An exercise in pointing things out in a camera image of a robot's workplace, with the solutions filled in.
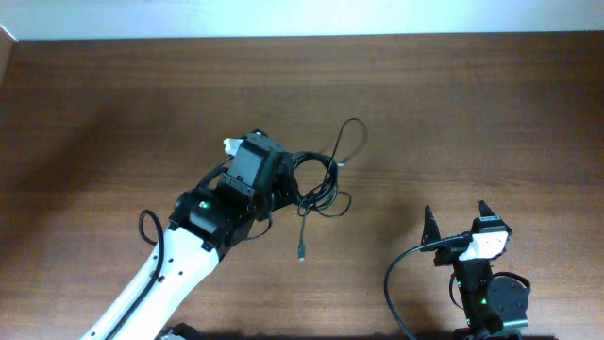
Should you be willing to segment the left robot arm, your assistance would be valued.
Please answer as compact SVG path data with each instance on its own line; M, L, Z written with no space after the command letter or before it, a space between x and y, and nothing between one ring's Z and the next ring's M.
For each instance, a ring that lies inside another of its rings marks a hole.
M294 201L293 156L259 131L224 141L227 157L176 201L154 248L87 339L154 339L252 225Z

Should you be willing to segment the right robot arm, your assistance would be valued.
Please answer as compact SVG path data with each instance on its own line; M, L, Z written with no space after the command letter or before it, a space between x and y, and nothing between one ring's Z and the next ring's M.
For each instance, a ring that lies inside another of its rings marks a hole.
M528 325L530 282L510 272L495 273L492 262L506 251L512 229L485 201L470 230L443 238L429 206L424 210L421 245L433 252L436 266L451 266L451 288L457 287L467 326L455 339L520 339Z

